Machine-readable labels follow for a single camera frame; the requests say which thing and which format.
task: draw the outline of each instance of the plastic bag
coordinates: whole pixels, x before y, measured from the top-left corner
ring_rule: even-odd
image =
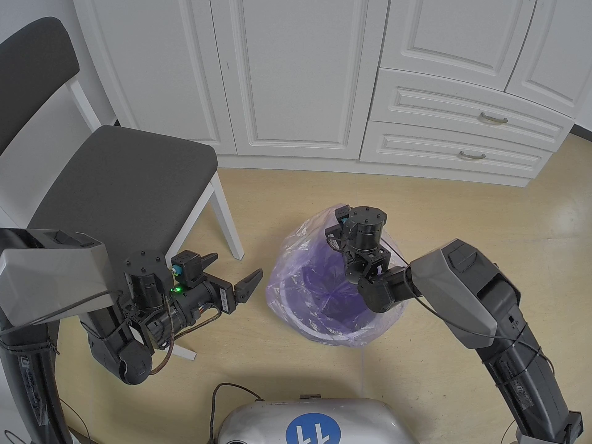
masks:
[[[329,247],[324,234],[325,228],[337,223],[335,210],[342,205],[318,213],[285,239],[265,293],[272,311],[308,339],[363,347],[403,315],[408,301],[384,314],[373,313],[357,285],[345,279],[342,256]],[[389,268],[404,266],[384,229],[382,240],[392,253]]]

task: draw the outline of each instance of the drawer handle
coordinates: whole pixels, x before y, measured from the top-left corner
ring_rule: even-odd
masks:
[[[489,122],[497,123],[498,125],[501,125],[502,123],[507,123],[508,122],[508,119],[507,118],[490,117],[489,115],[485,115],[485,112],[481,112],[479,114],[479,120],[487,120]]]
[[[485,153],[483,153],[481,156],[473,156],[472,154],[466,154],[464,151],[460,151],[460,153],[458,153],[458,156],[461,156],[463,158],[467,158],[467,159],[485,159]]]

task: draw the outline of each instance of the blue circular logo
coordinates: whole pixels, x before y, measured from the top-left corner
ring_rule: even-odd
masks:
[[[339,444],[340,440],[339,425],[326,414],[302,414],[286,429],[288,444]]]

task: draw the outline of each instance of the drawer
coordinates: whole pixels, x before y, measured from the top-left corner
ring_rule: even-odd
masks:
[[[574,124],[570,117],[511,94],[383,68],[370,120],[472,133],[553,152]]]
[[[470,133],[370,121],[360,161],[534,178],[551,154],[532,146]]]

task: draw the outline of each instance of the beige floor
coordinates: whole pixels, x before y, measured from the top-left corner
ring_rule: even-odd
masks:
[[[197,222],[186,248],[216,251],[209,269],[237,281],[266,277],[246,306],[180,340],[195,362],[173,357],[139,386],[96,363],[76,319],[63,322],[57,381],[63,398],[100,443],[205,443],[211,391],[234,381],[269,400],[371,397],[399,413],[422,443],[497,444],[511,415],[474,351],[417,304],[363,350],[300,337],[270,311],[265,285],[285,236],[335,203],[374,205],[409,259],[459,237],[480,248],[521,290],[522,311],[571,409],[592,427],[592,143],[570,135],[527,188],[420,178],[317,172],[220,170],[245,247],[234,260],[213,213]],[[155,362],[162,355],[157,352]],[[226,389],[218,422],[249,396]],[[81,425],[68,410],[69,422]],[[514,427],[504,442],[511,442]],[[581,440],[588,444],[587,432]]]

